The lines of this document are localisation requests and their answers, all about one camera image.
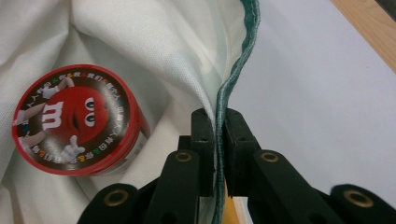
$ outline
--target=white table surface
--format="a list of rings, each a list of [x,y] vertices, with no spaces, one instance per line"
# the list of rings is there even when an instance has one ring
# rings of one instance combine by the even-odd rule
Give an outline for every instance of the white table surface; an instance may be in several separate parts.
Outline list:
[[[350,183],[396,207],[396,75],[331,1],[261,9],[229,107],[312,187]]]

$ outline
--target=plastic container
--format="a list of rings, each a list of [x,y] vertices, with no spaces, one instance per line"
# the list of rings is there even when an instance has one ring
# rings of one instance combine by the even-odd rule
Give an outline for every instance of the plastic container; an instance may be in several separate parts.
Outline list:
[[[119,170],[138,154],[149,126],[125,83],[90,64],[56,69],[22,96],[12,124],[18,151],[56,175]]]

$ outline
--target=wooden surface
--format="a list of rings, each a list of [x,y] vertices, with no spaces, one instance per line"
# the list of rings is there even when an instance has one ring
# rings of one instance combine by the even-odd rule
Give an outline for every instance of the wooden surface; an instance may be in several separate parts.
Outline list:
[[[396,73],[396,22],[375,0],[332,0]]]

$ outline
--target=white cloth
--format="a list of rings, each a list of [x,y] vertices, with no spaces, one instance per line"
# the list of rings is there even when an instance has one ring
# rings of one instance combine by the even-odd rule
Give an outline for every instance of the white cloth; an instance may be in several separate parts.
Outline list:
[[[0,223],[76,223],[97,190],[158,177],[178,136],[190,133],[193,110],[203,107],[214,125],[218,89],[245,36],[238,0],[0,1]],[[123,175],[50,175],[14,152],[10,128],[22,94],[73,63],[118,74],[148,120],[152,136]],[[212,216],[202,215],[203,223]]]

